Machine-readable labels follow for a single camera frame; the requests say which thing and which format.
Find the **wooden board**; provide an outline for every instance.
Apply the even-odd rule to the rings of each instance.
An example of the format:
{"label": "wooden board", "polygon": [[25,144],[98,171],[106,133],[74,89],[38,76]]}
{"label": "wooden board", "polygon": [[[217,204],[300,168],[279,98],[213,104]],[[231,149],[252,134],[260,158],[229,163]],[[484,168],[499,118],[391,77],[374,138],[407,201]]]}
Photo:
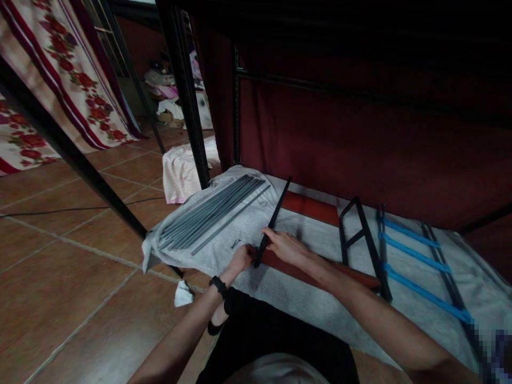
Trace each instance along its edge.
{"label": "wooden board", "polygon": [[301,215],[322,221],[335,227],[340,226],[336,206],[312,199],[311,197],[287,191],[281,208],[300,213]]}

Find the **hand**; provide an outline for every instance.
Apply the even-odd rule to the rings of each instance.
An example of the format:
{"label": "hand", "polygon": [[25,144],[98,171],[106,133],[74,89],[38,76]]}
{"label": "hand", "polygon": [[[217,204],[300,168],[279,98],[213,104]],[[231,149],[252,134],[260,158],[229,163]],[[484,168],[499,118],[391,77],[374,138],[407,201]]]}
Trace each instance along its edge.
{"label": "hand", "polygon": [[261,233],[266,234],[273,244],[267,245],[267,249],[273,251],[284,262],[300,267],[300,265],[314,255],[295,236],[286,232],[274,232],[270,228],[264,228]]}
{"label": "hand", "polygon": [[256,257],[256,253],[256,248],[251,244],[242,245],[236,250],[227,269],[231,269],[237,274],[245,271],[251,265],[252,260]]}

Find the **person's right hand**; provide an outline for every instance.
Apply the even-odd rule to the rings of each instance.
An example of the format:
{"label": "person's right hand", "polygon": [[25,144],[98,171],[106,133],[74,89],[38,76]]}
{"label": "person's right hand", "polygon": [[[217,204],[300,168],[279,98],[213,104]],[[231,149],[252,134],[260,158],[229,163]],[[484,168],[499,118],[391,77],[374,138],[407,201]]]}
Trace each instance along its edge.
{"label": "person's right hand", "polygon": [[277,257],[288,264],[299,267],[314,253],[304,244],[298,241],[295,236],[287,232],[274,232],[270,228],[264,228],[261,233],[266,234],[273,244],[267,245],[267,249],[273,251]]}

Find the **bundle of gray rods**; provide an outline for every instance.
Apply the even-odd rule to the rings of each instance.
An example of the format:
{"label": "bundle of gray rods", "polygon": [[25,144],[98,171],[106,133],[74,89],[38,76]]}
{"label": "bundle of gray rods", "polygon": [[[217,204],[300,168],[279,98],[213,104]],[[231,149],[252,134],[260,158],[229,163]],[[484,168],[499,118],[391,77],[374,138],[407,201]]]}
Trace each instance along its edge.
{"label": "bundle of gray rods", "polygon": [[168,247],[170,251],[188,248],[264,182],[243,175],[165,228],[160,236],[159,249]]}

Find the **brown wall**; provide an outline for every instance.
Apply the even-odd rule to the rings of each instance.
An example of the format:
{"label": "brown wall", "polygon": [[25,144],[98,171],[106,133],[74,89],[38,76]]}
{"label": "brown wall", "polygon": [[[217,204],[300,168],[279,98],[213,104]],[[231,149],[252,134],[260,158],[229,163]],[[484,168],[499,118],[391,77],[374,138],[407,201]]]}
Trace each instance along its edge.
{"label": "brown wall", "polygon": [[512,215],[477,229],[465,238],[475,251],[512,283]]}
{"label": "brown wall", "polygon": [[160,51],[165,51],[164,36],[133,21],[116,17],[131,59],[142,80],[149,69],[150,60],[158,60]]}

